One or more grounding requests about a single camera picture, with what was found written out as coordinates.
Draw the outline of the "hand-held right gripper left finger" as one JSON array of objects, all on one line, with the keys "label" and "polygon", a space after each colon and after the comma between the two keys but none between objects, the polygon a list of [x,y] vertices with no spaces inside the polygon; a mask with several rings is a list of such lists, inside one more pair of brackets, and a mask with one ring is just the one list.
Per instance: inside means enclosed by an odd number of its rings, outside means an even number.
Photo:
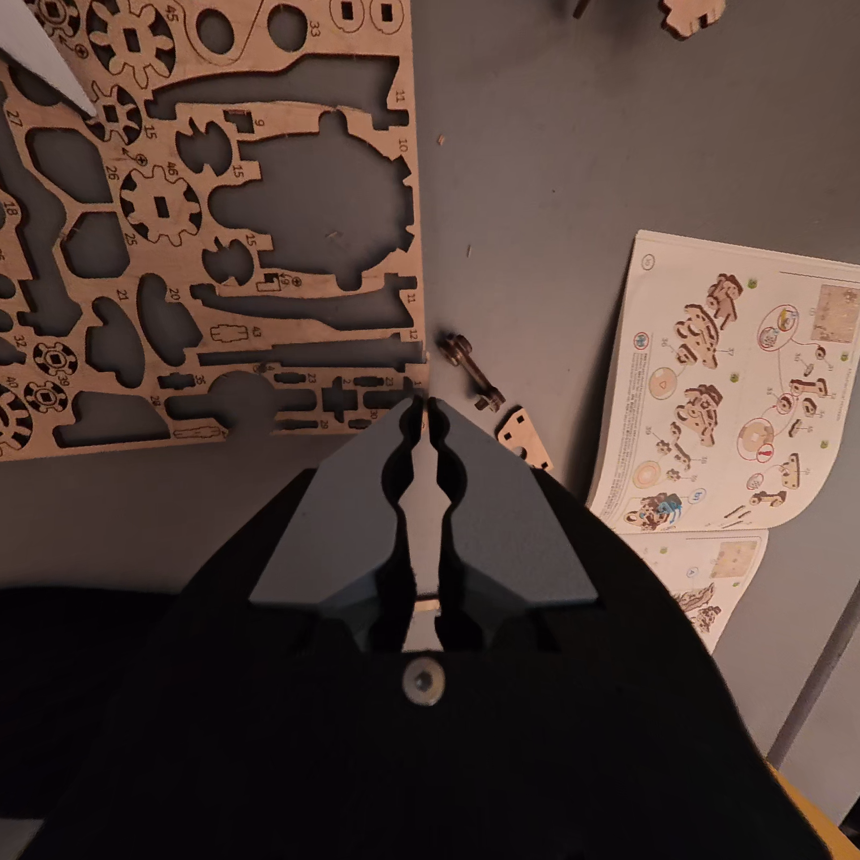
[{"label": "hand-held right gripper left finger", "polygon": [[250,595],[342,621],[367,651],[400,651],[416,583],[400,500],[424,402],[404,399],[323,460]]}]

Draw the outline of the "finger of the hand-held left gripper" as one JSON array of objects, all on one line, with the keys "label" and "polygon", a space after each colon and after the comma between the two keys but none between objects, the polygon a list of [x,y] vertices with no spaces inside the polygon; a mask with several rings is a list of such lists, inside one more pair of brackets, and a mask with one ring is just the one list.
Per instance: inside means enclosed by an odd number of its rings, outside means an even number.
[{"label": "finger of the hand-held left gripper", "polygon": [[1,50],[83,114],[96,116],[93,102],[22,1],[1,1]]}]

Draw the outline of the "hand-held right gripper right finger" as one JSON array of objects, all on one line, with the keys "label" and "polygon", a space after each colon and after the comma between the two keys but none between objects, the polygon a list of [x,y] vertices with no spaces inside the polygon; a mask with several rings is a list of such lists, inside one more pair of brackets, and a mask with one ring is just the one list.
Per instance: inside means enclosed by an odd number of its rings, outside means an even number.
[{"label": "hand-held right gripper right finger", "polygon": [[449,503],[435,621],[443,650],[480,651],[510,619],[595,604],[598,592],[525,460],[440,398],[427,402],[427,425]]}]

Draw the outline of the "laser-cut wooden parts sheet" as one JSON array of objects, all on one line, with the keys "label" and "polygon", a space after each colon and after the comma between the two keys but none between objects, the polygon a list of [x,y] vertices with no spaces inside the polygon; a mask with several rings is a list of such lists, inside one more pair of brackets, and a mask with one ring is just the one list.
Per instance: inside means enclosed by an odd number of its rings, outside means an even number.
[{"label": "laser-cut wooden parts sheet", "polygon": [[355,434],[428,383],[411,2],[24,2],[2,51],[2,464]]}]

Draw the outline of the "yellow plastic bin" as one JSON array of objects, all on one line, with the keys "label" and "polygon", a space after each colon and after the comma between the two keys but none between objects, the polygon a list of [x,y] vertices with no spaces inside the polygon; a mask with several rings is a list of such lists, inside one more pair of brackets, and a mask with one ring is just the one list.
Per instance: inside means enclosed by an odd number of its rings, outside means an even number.
[{"label": "yellow plastic bin", "polygon": [[778,780],[783,792],[790,798],[794,807],[811,826],[813,831],[825,844],[833,859],[859,859],[859,849],[839,827],[831,821],[814,803],[809,801],[797,790],[783,774],[769,762],[768,765],[774,778]]}]

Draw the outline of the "dark wooden link part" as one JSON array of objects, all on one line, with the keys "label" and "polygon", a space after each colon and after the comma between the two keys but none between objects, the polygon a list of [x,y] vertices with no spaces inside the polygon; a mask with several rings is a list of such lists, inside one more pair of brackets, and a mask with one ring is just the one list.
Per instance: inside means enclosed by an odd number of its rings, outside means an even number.
[{"label": "dark wooden link part", "polygon": [[478,367],[472,357],[472,346],[468,339],[464,335],[449,333],[440,342],[439,349],[446,360],[452,366],[464,370],[477,387],[476,409],[489,409],[498,413],[506,399]]}]

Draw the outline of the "light wooden plate part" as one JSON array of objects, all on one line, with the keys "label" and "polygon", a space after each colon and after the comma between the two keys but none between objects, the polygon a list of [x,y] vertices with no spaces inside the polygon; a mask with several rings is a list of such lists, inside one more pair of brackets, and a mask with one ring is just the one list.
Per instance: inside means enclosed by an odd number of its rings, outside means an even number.
[{"label": "light wooden plate part", "polygon": [[500,445],[524,460],[530,467],[545,472],[553,470],[550,456],[526,409],[516,408],[501,423],[495,436]]}]

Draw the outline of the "illustrated instruction booklet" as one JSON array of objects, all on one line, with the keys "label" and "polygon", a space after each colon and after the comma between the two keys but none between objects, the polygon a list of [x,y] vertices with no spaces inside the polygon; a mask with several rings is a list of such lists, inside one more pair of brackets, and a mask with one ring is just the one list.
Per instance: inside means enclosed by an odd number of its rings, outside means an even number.
[{"label": "illustrated instruction booklet", "polygon": [[712,653],[838,457],[858,266],[638,231],[587,499]]}]

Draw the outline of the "small wooden part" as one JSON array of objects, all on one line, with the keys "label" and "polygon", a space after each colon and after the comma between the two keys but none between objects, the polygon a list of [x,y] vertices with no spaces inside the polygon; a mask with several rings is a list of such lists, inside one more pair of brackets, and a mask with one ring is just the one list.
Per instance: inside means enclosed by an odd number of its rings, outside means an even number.
[{"label": "small wooden part", "polygon": [[681,39],[716,23],[725,11],[726,1],[661,1],[664,26]]}]

